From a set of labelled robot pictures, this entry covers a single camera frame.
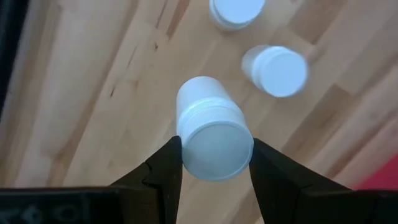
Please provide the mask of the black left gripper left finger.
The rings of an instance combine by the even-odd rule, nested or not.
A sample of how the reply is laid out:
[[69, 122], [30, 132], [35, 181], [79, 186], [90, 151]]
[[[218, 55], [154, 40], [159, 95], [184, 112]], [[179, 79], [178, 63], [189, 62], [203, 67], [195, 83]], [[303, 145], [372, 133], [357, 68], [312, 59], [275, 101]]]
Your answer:
[[111, 184], [123, 223], [176, 224], [182, 187], [182, 142], [169, 139], [145, 162]]

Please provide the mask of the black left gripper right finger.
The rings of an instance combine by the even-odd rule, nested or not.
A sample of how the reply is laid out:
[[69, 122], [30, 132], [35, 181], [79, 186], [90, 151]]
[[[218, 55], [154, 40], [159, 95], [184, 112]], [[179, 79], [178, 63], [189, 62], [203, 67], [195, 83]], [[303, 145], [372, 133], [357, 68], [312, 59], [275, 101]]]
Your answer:
[[304, 190], [348, 190], [255, 139], [249, 163], [252, 185], [265, 223], [293, 223]]

